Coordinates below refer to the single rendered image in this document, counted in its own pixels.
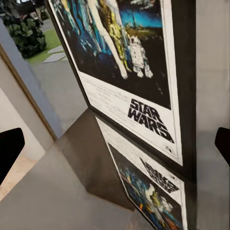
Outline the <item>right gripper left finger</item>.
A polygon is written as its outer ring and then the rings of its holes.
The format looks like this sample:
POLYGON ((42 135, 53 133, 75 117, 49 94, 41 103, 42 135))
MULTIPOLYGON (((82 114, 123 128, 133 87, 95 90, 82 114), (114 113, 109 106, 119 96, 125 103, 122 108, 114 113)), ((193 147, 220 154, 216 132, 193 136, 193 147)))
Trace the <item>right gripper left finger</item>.
POLYGON ((25 146, 21 128, 0 133, 0 185, 25 146))

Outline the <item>poster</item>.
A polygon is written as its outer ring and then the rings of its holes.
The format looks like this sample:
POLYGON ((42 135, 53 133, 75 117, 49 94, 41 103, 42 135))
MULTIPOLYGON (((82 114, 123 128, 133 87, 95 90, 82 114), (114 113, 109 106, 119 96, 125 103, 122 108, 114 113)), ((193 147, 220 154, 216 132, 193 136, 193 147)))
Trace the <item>poster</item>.
POLYGON ((196 180, 196 0, 44 0, 89 109, 196 180))

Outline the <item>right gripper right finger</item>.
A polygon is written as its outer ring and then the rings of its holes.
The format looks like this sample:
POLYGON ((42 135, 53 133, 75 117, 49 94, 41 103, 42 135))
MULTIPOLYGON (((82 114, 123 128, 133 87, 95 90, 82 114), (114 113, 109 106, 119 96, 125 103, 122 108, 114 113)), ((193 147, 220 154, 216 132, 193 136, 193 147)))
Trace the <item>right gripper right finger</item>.
POLYGON ((218 128, 215 145, 230 166, 230 129, 218 128))

